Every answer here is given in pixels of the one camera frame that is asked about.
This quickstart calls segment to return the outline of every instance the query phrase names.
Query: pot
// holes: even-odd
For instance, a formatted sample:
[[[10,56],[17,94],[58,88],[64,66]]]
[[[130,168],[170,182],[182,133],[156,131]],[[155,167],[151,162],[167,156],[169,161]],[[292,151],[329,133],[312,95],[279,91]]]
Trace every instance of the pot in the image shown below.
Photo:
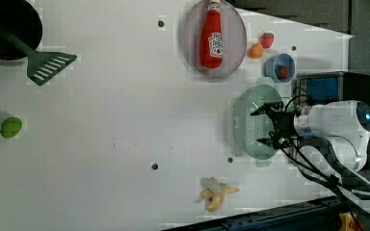
[[[38,12],[27,1],[0,0],[0,25],[31,48],[38,48],[42,24]],[[25,54],[0,38],[0,64],[21,64],[22,59],[23,62],[26,60],[25,57]]]

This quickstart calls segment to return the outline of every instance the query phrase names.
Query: table surface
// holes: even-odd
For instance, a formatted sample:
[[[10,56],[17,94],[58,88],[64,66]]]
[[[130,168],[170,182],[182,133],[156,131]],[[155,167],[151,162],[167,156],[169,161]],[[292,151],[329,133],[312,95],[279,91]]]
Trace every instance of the table surface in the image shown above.
[[[350,37],[238,10],[248,47],[264,31],[275,44],[231,76],[206,79],[181,48],[196,2],[34,1],[42,49],[79,58],[43,87],[26,64],[0,66],[0,124],[24,123],[15,139],[0,137],[0,231],[160,230],[330,194],[279,153],[259,168],[236,151],[229,106],[275,54],[294,57],[299,73],[346,70]],[[214,213],[200,198],[211,176],[241,190]]]

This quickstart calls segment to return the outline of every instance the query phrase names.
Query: green spatula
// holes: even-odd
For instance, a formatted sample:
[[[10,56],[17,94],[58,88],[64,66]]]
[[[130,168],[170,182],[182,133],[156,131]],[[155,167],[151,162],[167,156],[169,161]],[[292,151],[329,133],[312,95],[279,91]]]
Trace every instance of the green spatula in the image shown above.
[[[60,52],[39,52],[0,26],[0,37],[28,56],[28,77],[42,86],[76,60],[77,56]]]

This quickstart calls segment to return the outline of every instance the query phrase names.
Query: small orange fruit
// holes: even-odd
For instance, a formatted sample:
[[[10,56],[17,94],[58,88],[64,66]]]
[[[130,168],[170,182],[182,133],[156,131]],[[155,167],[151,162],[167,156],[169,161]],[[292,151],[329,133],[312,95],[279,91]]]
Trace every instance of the small orange fruit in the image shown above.
[[[256,43],[251,47],[249,51],[249,56],[253,59],[260,59],[264,54],[264,47],[260,43]]]

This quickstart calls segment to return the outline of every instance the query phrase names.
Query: banana peel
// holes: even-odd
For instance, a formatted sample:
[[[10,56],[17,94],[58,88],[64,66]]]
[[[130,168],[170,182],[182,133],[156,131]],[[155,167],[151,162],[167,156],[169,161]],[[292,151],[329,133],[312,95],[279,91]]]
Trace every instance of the banana peel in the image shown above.
[[[224,203],[226,194],[239,192],[239,189],[234,187],[221,187],[221,184],[215,177],[212,177],[207,181],[208,189],[203,191],[201,194],[204,199],[208,200],[209,212],[215,212],[221,207],[221,205]]]

